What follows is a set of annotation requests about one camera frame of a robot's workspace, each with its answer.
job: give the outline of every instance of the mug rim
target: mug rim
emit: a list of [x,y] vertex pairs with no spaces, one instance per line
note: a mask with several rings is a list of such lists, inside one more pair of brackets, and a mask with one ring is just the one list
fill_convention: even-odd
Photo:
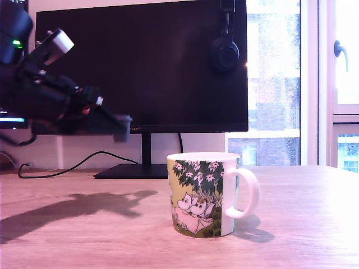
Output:
[[229,161],[240,157],[237,153],[202,151],[202,152],[185,152],[176,153],[167,156],[167,160],[179,161]]

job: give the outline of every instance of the computer monitor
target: computer monitor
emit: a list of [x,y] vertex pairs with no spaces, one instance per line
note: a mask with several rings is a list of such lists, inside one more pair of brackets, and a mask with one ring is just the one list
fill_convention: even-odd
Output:
[[[27,1],[26,0],[7,0],[14,2],[24,8],[27,11]],[[24,47],[22,53],[23,56],[27,55],[27,46]],[[5,109],[0,108],[0,129],[27,129],[29,127],[29,122],[27,119],[18,117],[6,111]]]
[[240,58],[226,74],[210,64],[210,46],[221,35],[219,4],[198,0],[36,13],[36,40],[60,27],[75,43],[48,72],[99,86],[103,104],[130,115],[131,133],[142,134],[142,171],[117,170],[137,166],[119,165],[103,177],[166,177],[165,165],[151,165],[151,133],[248,130],[246,2],[236,3]]

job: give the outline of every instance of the monitor stand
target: monitor stand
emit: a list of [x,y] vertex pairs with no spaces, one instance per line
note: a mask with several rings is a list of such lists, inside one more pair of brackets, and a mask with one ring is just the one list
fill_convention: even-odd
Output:
[[99,179],[167,178],[166,164],[151,164],[151,133],[142,135],[142,164],[119,164],[94,175]]

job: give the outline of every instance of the wooden desk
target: wooden desk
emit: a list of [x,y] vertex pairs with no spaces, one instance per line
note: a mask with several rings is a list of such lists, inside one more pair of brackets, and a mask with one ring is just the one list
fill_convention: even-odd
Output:
[[[177,233],[167,180],[1,176],[1,267],[359,268],[359,175],[255,167],[261,202],[231,235]],[[241,183],[239,208],[246,200]]]

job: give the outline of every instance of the black cable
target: black cable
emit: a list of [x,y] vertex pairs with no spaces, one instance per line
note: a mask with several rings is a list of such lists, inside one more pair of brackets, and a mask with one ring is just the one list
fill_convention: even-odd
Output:
[[16,147],[23,147],[23,146],[27,146],[31,143],[34,143],[35,140],[37,139],[38,137],[33,134],[33,136],[28,140],[28,141],[24,141],[24,142],[16,142],[15,140],[9,138],[8,136],[6,136],[5,134],[3,133],[0,133],[0,140],[5,142],[5,143],[8,143],[10,144],[11,146],[16,146]]
[[83,161],[79,162],[78,164],[76,164],[75,166],[65,170],[65,171],[62,171],[62,172],[59,172],[59,173],[55,173],[55,174],[52,174],[52,175],[36,175],[36,176],[25,176],[25,175],[21,175],[21,169],[24,167],[24,166],[30,166],[29,164],[22,164],[19,168],[19,171],[17,172],[17,175],[19,176],[19,178],[50,178],[50,177],[55,177],[57,175],[62,175],[64,173],[67,173],[73,169],[75,169],[76,167],[80,166],[81,164],[83,164],[85,161],[87,161],[88,159],[90,159],[91,157],[97,155],[97,154],[100,154],[100,153],[103,153],[103,154],[108,154],[110,156],[113,156],[113,157],[116,157],[116,158],[119,158],[121,160],[124,160],[124,161],[130,161],[134,164],[139,164],[137,161],[133,161],[133,160],[130,160],[130,159],[127,159],[127,158],[124,158],[124,157],[120,157],[120,156],[117,156],[113,153],[110,153],[110,152],[106,152],[106,151],[97,151],[93,154],[91,154],[90,156],[88,156],[87,158],[83,159]]
[[182,136],[180,133],[178,133],[178,139],[179,139],[179,146],[181,147],[181,153],[183,153],[183,142],[182,142]]

